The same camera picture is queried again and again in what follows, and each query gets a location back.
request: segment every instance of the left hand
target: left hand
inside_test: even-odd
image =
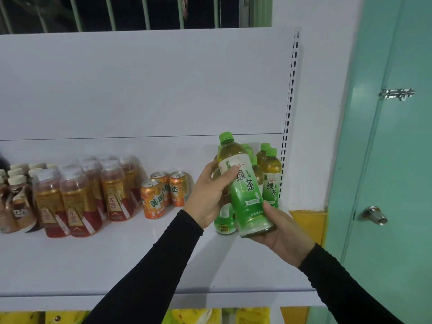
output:
[[[232,166],[221,177],[212,180],[212,173],[217,168],[218,161],[208,163],[198,178],[191,196],[183,207],[202,229],[208,227],[219,215],[219,200],[222,190],[230,184],[239,171],[238,166]]]

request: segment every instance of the white shelf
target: white shelf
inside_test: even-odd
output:
[[[157,220],[140,212],[84,239],[50,239],[43,230],[2,234],[0,311],[92,309],[141,260],[178,210]],[[207,228],[171,307],[264,305],[322,304],[307,278],[266,247]]]

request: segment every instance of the orange can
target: orange can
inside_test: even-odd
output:
[[[169,175],[164,171],[157,171],[150,175],[150,179],[155,179],[161,182],[163,191],[163,200],[165,202],[165,207],[171,204],[171,193],[169,190]]]
[[[171,190],[172,204],[176,207],[183,207],[189,198],[187,176],[184,171],[175,171],[170,174],[169,186]]]
[[[141,198],[143,199],[144,216],[149,219],[160,218],[165,215],[162,183],[158,180],[146,180],[141,184]]]

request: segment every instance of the green bottle cap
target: green bottle cap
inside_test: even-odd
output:
[[[277,149],[276,148],[268,148],[266,151],[267,157],[276,157],[277,155]]]
[[[234,137],[232,136],[231,132],[223,132],[221,135],[219,135],[219,141],[222,143],[223,141],[226,140],[233,140],[234,141]]]
[[[258,165],[257,156],[255,155],[251,156],[251,165],[252,166]]]
[[[263,143],[261,143],[261,150],[262,151],[267,151],[268,148],[271,148],[269,142],[263,142]]]

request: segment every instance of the brown bottle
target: brown bottle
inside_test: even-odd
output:
[[[70,230],[60,193],[60,177],[54,169],[38,171],[37,178],[33,180],[33,196],[47,237],[68,236]]]
[[[114,222],[128,220],[135,211],[135,205],[123,169],[118,160],[107,160],[102,167],[101,182],[108,218]]]
[[[70,234],[79,238],[95,234],[102,227],[102,218],[89,179],[81,168],[62,171],[60,192]]]
[[[81,168],[90,181],[90,186],[92,187],[92,192],[96,199],[99,214],[102,220],[105,220],[107,219],[107,206],[102,190],[99,163],[96,160],[85,160],[81,162]]]
[[[4,177],[0,177],[0,232],[14,233],[19,231],[19,226],[14,218],[12,208],[6,208],[9,196],[9,187]]]
[[[13,216],[23,232],[32,232],[39,229],[37,217],[33,211],[33,195],[27,177],[13,176],[8,179],[10,195],[6,208],[12,209]]]
[[[141,179],[139,169],[135,165],[131,155],[120,157],[120,165],[126,176],[127,183],[129,184],[132,192],[132,201],[135,206],[138,206],[138,200],[141,200]]]

